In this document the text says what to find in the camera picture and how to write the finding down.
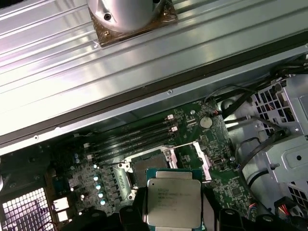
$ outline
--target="wire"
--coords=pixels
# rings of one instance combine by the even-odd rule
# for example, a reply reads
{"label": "wire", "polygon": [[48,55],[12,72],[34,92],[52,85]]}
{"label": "wire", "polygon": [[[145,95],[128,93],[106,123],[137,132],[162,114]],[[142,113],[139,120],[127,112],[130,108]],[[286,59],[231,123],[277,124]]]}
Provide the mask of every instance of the wire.
{"label": "wire", "polygon": [[246,87],[242,87],[242,86],[239,86],[239,85],[236,85],[236,84],[228,84],[228,85],[225,85],[223,87],[220,87],[220,88],[217,88],[216,90],[214,90],[213,92],[211,92],[210,94],[208,94],[205,99],[203,100],[203,104],[206,103],[206,101],[211,98],[213,95],[215,95],[217,92],[221,91],[221,90],[224,90],[224,89],[227,89],[229,87],[236,87],[237,89],[242,89],[242,90],[245,90],[245,91],[248,91],[248,92],[251,92],[251,93],[257,93],[255,90],[252,90],[250,88],[246,88]]}
{"label": "wire", "polygon": [[278,209],[286,215],[285,211],[281,207],[278,207]]}
{"label": "wire", "polygon": [[253,197],[253,199],[255,199],[255,201],[257,202],[258,205],[261,205],[268,213],[271,213],[271,211],[264,205],[262,204],[262,202],[255,197],[254,193],[252,192],[252,190],[250,189],[250,187],[247,184],[246,178],[243,174],[243,169],[244,167],[249,163],[249,161],[255,156],[257,155],[260,151],[262,151],[263,149],[265,149],[266,147],[272,145],[274,142],[282,139],[285,137],[285,132],[284,130],[278,130],[276,131],[271,137],[269,137],[267,140],[265,140],[264,142],[260,143],[254,150],[252,150],[250,152],[250,154],[244,159],[244,161],[241,163],[239,169],[238,169],[238,173],[239,173],[239,177],[242,180],[242,184],[244,185],[244,187],[249,191],[249,193],[251,194],[251,196]]}
{"label": "wire", "polygon": [[269,173],[269,171],[266,169],[266,170],[264,170],[264,171],[261,171],[261,172],[255,174],[255,175],[251,178],[251,180],[249,181],[248,187],[251,188],[251,186],[252,186],[253,183],[256,181],[256,179],[258,179],[259,177],[261,177],[261,176],[263,176],[263,175],[266,175],[266,174],[268,174],[268,173]]}
{"label": "wire", "polygon": [[240,118],[237,118],[237,119],[226,120],[225,124],[233,124],[233,123],[243,122],[245,120],[247,120],[247,117],[240,117]]}
{"label": "wire", "polygon": [[251,208],[251,207],[256,207],[256,203],[253,203],[253,204],[251,204],[249,207]]}
{"label": "wire", "polygon": [[217,216],[214,213],[214,231],[217,231]]}
{"label": "wire", "polygon": [[58,231],[58,226],[57,226],[57,224],[54,223],[54,222],[52,222],[52,221],[47,221],[45,224],[41,225],[41,226],[40,226],[37,230],[35,230],[35,231],[41,230],[41,229],[44,228],[44,226],[47,225],[47,224],[53,224],[55,230]]}
{"label": "wire", "polygon": [[287,209],[287,207],[286,207],[285,205],[282,205],[281,208],[284,210],[284,212],[285,212],[285,214],[286,214],[287,216],[290,215],[290,213],[289,213],[289,211],[288,211],[288,209]]}
{"label": "wire", "polygon": [[235,153],[234,153],[234,158],[235,158],[235,161],[239,164],[239,157],[238,157],[238,153],[239,153],[239,149],[240,147],[244,144],[244,143],[248,143],[248,142],[251,142],[251,141],[258,141],[259,144],[261,144],[261,141],[258,137],[252,137],[252,138],[249,138],[247,140],[244,140],[242,142],[240,142],[237,146],[236,146],[236,149],[235,149]]}
{"label": "wire", "polygon": [[244,159],[243,162],[241,162],[241,166],[239,168],[239,171],[242,171],[244,167],[248,164],[248,162],[255,157],[260,151],[268,147],[269,145],[273,144],[277,140],[281,139],[285,132],[283,130],[279,130],[276,133],[274,133],[271,137],[269,137],[267,140],[259,144],[254,150],[251,151],[251,153]]}
{"label": "wire", "polygon": [[248,208],[248,212],[247,212],[247,218],[248,219],[250,219],[250,215],[251,215],[251,212],[253,211],[253,210],[256,210],[257,209],[257,207],[255,207],[255,206],[249,206],[249,208]]}

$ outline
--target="black cable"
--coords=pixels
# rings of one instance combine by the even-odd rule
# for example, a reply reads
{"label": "black cable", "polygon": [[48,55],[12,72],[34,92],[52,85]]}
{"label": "black cable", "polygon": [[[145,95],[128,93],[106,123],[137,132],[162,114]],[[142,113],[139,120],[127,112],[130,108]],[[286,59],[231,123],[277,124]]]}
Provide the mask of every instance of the black cable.
{"label": "black cable", "polygon": [[239,177],[242,180],[243,186],[247,189],[247,191],[250,193],[250,195],[253,197],[253,199],[256,201],[256,203],[260,206],[262,206],[268,213],[272,213],[262,202],[254,195],[253,191],[250,189],[250,187],[247,184],[246,178],[243,174],[244,167],[249,163],[249,161],[256,156],[260,151],[267,148],[268,146],[272,145],[276,141],[282,139],[285,137],[284,130],[276,131],[271,137],[269,137],[267,140],[259,144],[254,150],[250,152],[250,154],[245,158],[245,160],[241,163],[238,173]]}
{"label": "black cable", "polygon": [[279,130],[275,132],[271,137],[269,137],[267,140],[259,144],[254,150],[250,152],[250,154],[241,162],[241,166],[239,168],[239,171],[242,171],[244,167],[249,163],[249,161],[255,157],[260,151],[268,147],[269,145],[273,144],[274,142],[280,140],[282,137],[284,137],[284,130]]}
{"label": "black cable", "polygon": [[273,124],[272,122],[269,122],[268,120],[266,119],[262,119],[258,116],[255,116],[255,115],[252,115],[251,116],[252,119],[256,119],[256,120],[259,120],[260,122],[262,122],[263,124],[266,124],[267,126],[269,127],[272,127],[274,130],[282,130],[281,127],[279,127],[277,124]]}
{"label": "black cable", "polygon": [[245,120],[247,120],[247,117],[240,117],[240,118],[237,118],[237,119],[226,120],[225,124],[233,124],[233,123],[243,122]]}
{"label": "black cable", "polygon": [[225,86],[223,86],[223,87],[220,87],[220,88],[218,88],[218,89],[216,89],[216,90],[214,90],[213,92],[211,92],[210,94],[208,94],[206,97],[205,97],[205,99],[204,99],[204,104],[206,103],[206,101],[209,99],[209,98],[211,98],[213,95],[215,95],[217,92],[219,92],[219,91],[221,91],[221,90],[224,90],[224,89],[227,89],[227,88],[229,88],[229,87],[235,87],[235,88],[237,88],[237,89],[242,89],[242,90],[245,90],[245,91],[247,91],[247,92],[251,92],[251,93],[257,93],[255,90],[252,90],[252,89],[250,89],[250,88],[246,88],[246,87],[242,87],[242,86],[239,86],[239,85],[236,85],[236,84],[228,84],[228,85],[225,85]]}
{"label": "black cable", "polygon": [[217,231],[217,216],[214,213],[214,231]]}
{"label": "black cable", "polygon": [[236,149],[235,149],[235,152],[234,152],[234,158],[235,158],[235,161],[236,161],[238,164],[240,163],[239,160],[238,160],[238,159],[239,159],[238,153],[239,153],[240,147],[241,147],[244,143],[248,143],[248,142],[251,142],[251,141],[254,141],[254,140],[258,141],[258,143],[261,144],[261,141],[260,141],[260,139],[259,139],[258,137],[252,137],[252,138],[249,138],[249,139],[247,139],[247,140],[244,140],[244,141],[240,142],[240,143],[236,146]]}
{"label": "black cable", "polygon": [[[268,86],[271,81],[273,81],[275,77],[267,77],[266,80],[264,80],[263,83],[256,83],[252,86],[253,89],[256,91],[259,91],[261,89],[264,89],[266,86]],[[222,117],[225,119],[229,115],[232,115],[245,101],[247,101],[253,93],[246,92],[241,97],[239,97],[233,104],[231,104],[226,110],[222,112]]]}
{"label": "black cable", "polygon": [[259,177],[268,174],[269,171],[266,169],[264,171],[258,172],[257,174],[255,174],[251,180],[248,183],[248,187],[251,188],[251,186],[253,185],[253,183],[256,181],[256,179],[258,179]]}

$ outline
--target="ventilation grille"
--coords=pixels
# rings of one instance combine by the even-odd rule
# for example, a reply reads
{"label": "ventilation grille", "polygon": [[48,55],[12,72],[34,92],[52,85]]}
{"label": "ventilation grille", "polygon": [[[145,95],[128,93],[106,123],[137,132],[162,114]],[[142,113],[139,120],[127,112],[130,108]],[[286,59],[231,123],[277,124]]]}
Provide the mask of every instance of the ventilation grille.
{"label": "ventilation grille", "polygon": [[[51,221],[43,188],[3,203],[2,206],[6,218],[2,226],[4,231],[36,231]],[[53,231],[53,224],[47,223],[41,230]]]}
{"label": "ventilation grille", "polygon": [[[275,124],[295,121],[294,113],[290,108],[285,93],[283,90],[277,92],[274,86],[255,94],[255,104],[262,119],[269,120]],[[264,128],[268,136],[274,131],[266,124],[264,124]]]}
{"label": "ventilation grille", "polygon": [[291,193],[293,201],[298,202],[300,205],[302,205],[305,208],[308,208],[308,200],[304,192],[296,188],[292,188],[290,186],[289,186],[289,191]]}

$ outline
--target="integrated circuit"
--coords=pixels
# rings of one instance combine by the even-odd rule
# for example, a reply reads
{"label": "integrated circuit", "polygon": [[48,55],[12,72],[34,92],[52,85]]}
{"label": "integrated circuit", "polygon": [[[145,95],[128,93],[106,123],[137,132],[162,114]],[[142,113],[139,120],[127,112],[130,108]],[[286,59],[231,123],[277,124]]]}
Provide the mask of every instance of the integrated circuit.
{"label": "integrated circuit", "polygon": [[131,160],[131,168],[133,170],[134,181],[138,187],[146,186],[146,169],[155,168],[168,168],[166,157],[164,154],[157,154],[154,156],[136,157]]}
{"label": "integrated circuit", "polygon": [[234,197],[241,195],[241,190],[239,188],[231,189],[232,195]]}

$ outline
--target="ridged metal surface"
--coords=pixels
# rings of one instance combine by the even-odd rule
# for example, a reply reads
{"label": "ridged metal surface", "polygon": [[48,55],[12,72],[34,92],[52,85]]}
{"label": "ridged metal surface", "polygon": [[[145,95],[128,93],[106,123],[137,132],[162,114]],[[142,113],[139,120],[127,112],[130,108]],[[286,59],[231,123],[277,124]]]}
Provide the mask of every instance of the ridged metal surface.
{"label": "ridged metal surface", "polygon": [[179,23],[100,48],[86,0],[0,10],[0,135],[307,30],[305,0],[175,0]]}

